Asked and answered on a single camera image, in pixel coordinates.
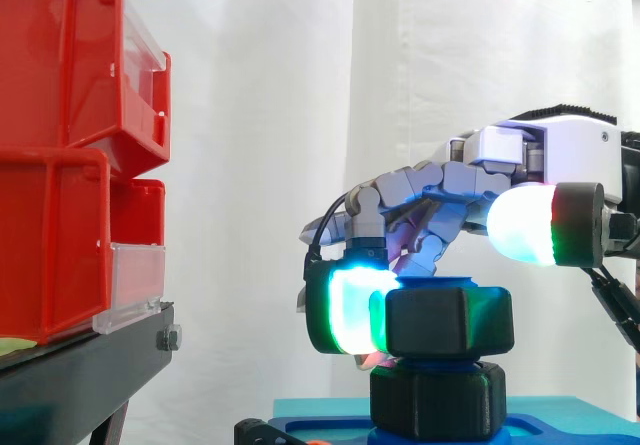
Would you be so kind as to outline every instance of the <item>white backdrop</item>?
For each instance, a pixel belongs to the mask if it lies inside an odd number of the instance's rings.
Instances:
[[[295,314],[298,232],[346,187],[562,101],[632,125],[630,0],[131,1],[173,56],[172,161],[152,175],[184,342],[132,400],[125,445],[231,443],[274,398],[366,393]],[[633,353],[581,274],[509,262],[479,237],[440,271],[512,291],[510,393],[631,415]]]

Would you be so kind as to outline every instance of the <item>screw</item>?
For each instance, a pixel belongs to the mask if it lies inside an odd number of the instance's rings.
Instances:
[[[175,352],[180,349],[180,345],[182,345],[182,327],[172,323],[164,329],[162,349],[165,352]]]

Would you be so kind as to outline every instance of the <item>black shelf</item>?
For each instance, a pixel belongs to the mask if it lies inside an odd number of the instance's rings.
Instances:
[[[0,443],[117,444],[129,399],[171,362],[172,304],[109,335],[0,357]]]

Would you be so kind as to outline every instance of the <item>cable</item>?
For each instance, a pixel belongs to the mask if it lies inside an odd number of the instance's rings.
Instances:
[[[322,220],[320,220],[320,223],[318,224],[318,228],[316,229],[316,233],[313,236],[313,240],[311,240],[311,243],[309,244],[309,249],[307,251],[307,254],[304,257],[304,274],[305,275],[307,273],[307,269],[313,262],[322,260],[322,253],[320,251],[322,249],[320,245],[320,240],[322,239],[322,233],[324,232],[324,229],[327,228],[327,225],[329,224],[329,220],[331,220],[331,217],[333,216],[333,214],[336,212],[338,207],[340,207],[340,205],[344,203],[346,198],[347,198],[346,193],[338,197],[338,199],[331,204],[331,206],[327,210],[327,213],[324,214],[324,217],[322,217]]]
[[[611,275],[607,267],[600,267],[602,275],[590,268],[581,270],[591,277],[593,293],[627,343],[640,352],[640,330],[638,329],[640,302],[638,299],[624,283]]]
[[[331,217],[333,216],[333,214],[336,212],[338,207],[344,203],[346,198],[347,198],[347,194],[345,193],[344,195],[341,195],[340,197],[338,197],[338,199],[331,204],[331,206],[329,207],[329,210],[327,210],[327,213],[324,214],[324,217],[322,217],[322,220],[320,221],[320,224],[316,229],[316,234],[313,236],[311,245],[314,245],[316,247],[320,246],[320,239],[322,239],[322,232],[324,232],[324,229],[327,228],[329,220],[331,220]]]
[[[609,270],[607,270],[607,267],[605,267],[604,265],[602,265],[600,267],[600,271],[602,272],[602,274],[606,277],[607,280],[609,280],[609,282],[615,282],[616,279],[613,278],[613,275],[611,275],[609,273]]]

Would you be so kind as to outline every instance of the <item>red plastic drawer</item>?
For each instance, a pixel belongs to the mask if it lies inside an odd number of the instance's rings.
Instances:
[[[169,160],[171,62],[126,0],[0,0],[0,146],[95,147],[134,177]]]
[[[99,150],[0,150],[0,337],[46,343],[138,302],[155,313],[147,301],[159,307],[164,287],[163,226],[162,183],[112,181]],[[125,254],[122,269],[118,241],[155,261],[131,268]]]

